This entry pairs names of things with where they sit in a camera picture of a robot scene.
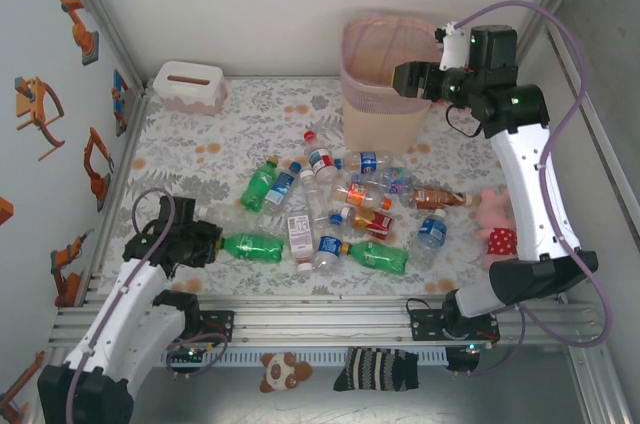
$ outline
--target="bottle cap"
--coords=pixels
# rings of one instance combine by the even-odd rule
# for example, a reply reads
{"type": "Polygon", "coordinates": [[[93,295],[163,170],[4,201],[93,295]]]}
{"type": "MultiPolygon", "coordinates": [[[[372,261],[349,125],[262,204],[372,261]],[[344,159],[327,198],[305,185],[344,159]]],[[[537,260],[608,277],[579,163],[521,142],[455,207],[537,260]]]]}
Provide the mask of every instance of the bottle cap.
{"type": "Polygon", "coordinates": [[[299,262],[296,266],[298,272],[311,272],[313,270],[313,265],[309,262],[299,262]]]}
{"type": "Polygon", "coordinates": [[[340,211],[340,216],[342,217],[343,220],[347,220],[349,219],[349,214],[351,214],[351,208],[350,207],[343,207],[342,211],[340,211]]]}

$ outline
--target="floral mat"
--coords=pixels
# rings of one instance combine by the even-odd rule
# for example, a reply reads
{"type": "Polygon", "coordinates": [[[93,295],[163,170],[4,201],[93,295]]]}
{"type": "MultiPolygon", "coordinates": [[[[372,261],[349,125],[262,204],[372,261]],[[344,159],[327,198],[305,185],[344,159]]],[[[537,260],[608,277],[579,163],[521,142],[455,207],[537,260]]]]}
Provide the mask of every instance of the floral mat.
{"type": "MultiPolygon", "coordinates": [[[[222,112],[204,116],[170,111],[151,94],[143,130],[104,266],[99,291],[108,293],[122,263],[125,243],[133,236],[134,199],[145,189],[162,187],[174,195],[197,199],[198,216],[221,225],[225,235],[241,231],[283,232],[284,218],[250,215],[238,199],[253,171],[270,155],[283,167],[293,160],[308,164],[303,134],[313,129],[334,156],[344,154],[342,99],[338,79],[232,79],[222,112]]],[[[485,186],[502,187],[504,175],[489,142],[468,139],[451,129],[445,107],[434,105],[416,143],[398,158],[423,184],[479,193],[485,186]]],[[[456,124],[475,128],[466,113],[454,111],[456,124]]],[[[396,197],[389,211],[395,219],[386,244],[409,249],[424,219],[424,211],[404,207],[396,197]]],[[[290,208],[303,205],[302,189],[294,189],[290,208]]],[[[334,209],[340,209],[339,203],[334,209]]],[[[157,216],[158,199],[144,199],[138,222],[157,216]]],[[[240,261],[221,252],[203,269],[180,266],[169,287],[217,295],[410,295],[441,293],[478,280],[485,271],[479,263],[486,244],[473,238],[478,229],[475,208],[451,208],[446,218],[446,243],[431,269],[410,259],[404,275],[362,267],[342,257],[335,268],[311,275],[296,273],[286,253],[280,264],[240,261]]],[[[349,240],[364,240],[350,233],[349,240]]]]}

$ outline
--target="green bottle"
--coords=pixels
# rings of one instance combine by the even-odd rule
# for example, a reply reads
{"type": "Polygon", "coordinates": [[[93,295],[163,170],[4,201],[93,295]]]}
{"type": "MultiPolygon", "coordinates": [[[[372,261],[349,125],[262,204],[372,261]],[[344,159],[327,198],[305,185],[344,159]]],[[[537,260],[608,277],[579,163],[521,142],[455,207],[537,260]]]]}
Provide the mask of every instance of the green bottle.
{"type": "Polygon", "coordinates": [[[222,242],[222,248],[238,259],[278,263],[282,260],[284,240],[256,234],[236,234],[222,242]]]}
{"type": "Polygon", "coordinates": [[[404,274],[404,266],[409,254],[402,249],[383,246],[376,242],[360,242],[349,244],[345,242],[340,249],[342,254],[348,254],[365,267],[380,271],[404,274]]]}
{"type": "Polygon", "coordinates": [[[253,173],[247,190],[244,191],[244,194],[242,194],[240,198],[240,202],[245,209],[255,212],[259,212],[260,209],[262,209],[264,198],[276,180],[277,166],[278,159],[276,157],[270,157],[264,166],[259,167],[256,172],[253,173]]]}

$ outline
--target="plastic bottle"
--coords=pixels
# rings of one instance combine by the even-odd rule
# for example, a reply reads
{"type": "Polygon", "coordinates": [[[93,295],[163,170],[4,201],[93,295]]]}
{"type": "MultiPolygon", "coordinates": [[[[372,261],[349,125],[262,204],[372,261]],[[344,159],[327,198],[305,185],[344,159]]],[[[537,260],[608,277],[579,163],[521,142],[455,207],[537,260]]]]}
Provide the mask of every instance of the plastic bottle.
{"type": "Polygon", "coordinates": [[[376,239],[385,240],[393,226],[393,217],[362,207],[344,207],[340,212],[346,226],[371,234],[376,239]]]}
{"type": "Polygon", "coordinates": [[[354,176],[351,182],[348,183],[339,180],[333,186],[331,197],[336,201],[367,209],[381,207],[388,211],[391,208],[391,199],[384,197],[378,186],[358,181],[357,176],[354,176]]]}
{"type": "Polygon", "coordinates": [[[236,234],[223,239],[222,248],[238,259],[278,263],[282,260],[284,241],[258,234],[236,234]]]}
{"type": "Polygon", "coordinates": [[[294,211],[287,215],[287,229],[289,231],[289,246],[291,255],[296,261],[299,273],[309,273],[313,266],[311,259],[314,255],[313,232],[309,215],[304,211],[294,211]]]}
{"type": "Polygon", "coordinates": [[[335,164],[338,169],[366,174],[388,169],[391,165],[391,160],[391,154],[385,151],[348,152],[342,159],[336,159],[335,164]]]}
{"type": "Polygon", "coordinates": [[[418,265],[426,268],[433,266],[438,249],[444,244],[447,235],[447,226],[444,223],[446,216],[444,209],[436,209],[422,223],[412,249],[418,265]]]}
{"type": "Polygon", "coordinates": [[[380,271],[404,274],[409,253],[403,249],[394,249],[376,242],[342,244],[341,252],[353,257],[365,267],[380,271]]]}
{"type": "Polygon", "coordinates": [[[250,211],[258,212],[262,209],[262,203],[267,193],[273,186],[276,180],[276,167],[278,165],[278,159],[276,157],[270,157],[267,162],[256,169],[253,173],[247,190],[244,191],[240,202],[250,211]]]}
{"type": "Polygon", "coordinates": [[[320,184],[331,184],[338,175],[333,158],[325,145],[316,138],[313,131],[304,133],[305,154],[309,157],[309,164],[320,184]]]}
{"type": "Polygon", "coordinates": [[[324,193],[318,186],[313,171],[309,169],[302,171],[300,173],[300,181],[302,182],[302,189],[304,190],[311,221],[316,225],[328,221],[329,214],[325,205],[324,193]]]}
{"type": "Polygon", "coordinates": [[[313,256],[313,269],[326,269],[334,266],[340,259],[342,246],[342,217],[333,214],[329,223],[320,229],[320,244],[313,256]]]}
{"type": "Polygon", "coordinates": [[[378,185],[385,194],[404,195],[413,190],[414,179],[406,167],[390,167],[367,174],[364,182],[378,185]]]}
{"type": "Polygon", "coordinates": [[[410,207],[416,209],[442,209],[447,206],[473,204],[473,196],[462,192],[452,192],[433,187],[416,187],[405,197],[410,207]]]}
{"type": "Polygon", "coordinates": [[[267,214],[278,214],[282,211],[293,192],[293,186],[302,166],[298,162],[292,162],[288,171],[282,171],[276,178],[271,190],[264,198],[264,208],[267,214]]]}

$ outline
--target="stuffed toy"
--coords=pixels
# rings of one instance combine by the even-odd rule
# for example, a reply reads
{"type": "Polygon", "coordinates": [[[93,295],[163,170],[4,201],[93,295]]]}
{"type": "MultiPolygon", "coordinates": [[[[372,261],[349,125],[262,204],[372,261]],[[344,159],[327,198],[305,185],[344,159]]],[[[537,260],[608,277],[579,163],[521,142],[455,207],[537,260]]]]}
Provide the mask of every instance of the stuffed toy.
{"type": "Polygon", "coordinates": [[[508,190],[497,194],[493,189],[485,188],[480,197],[476,219],[482,229],[476,232],[475,238],[489,241],[487,255],[482,258],[482,267],[488,271],[495,261],[517,256],[516,220],[508,190]]]}
{"type": "Polygon", "coordinates": [[[265,354],[260,360],[267,368],[264,379],[260,383],[260,391],[285,391],[293,389],[299,382],[306,381],[313,374],[308,362],[296,362],[291,352],[265,354]]]}

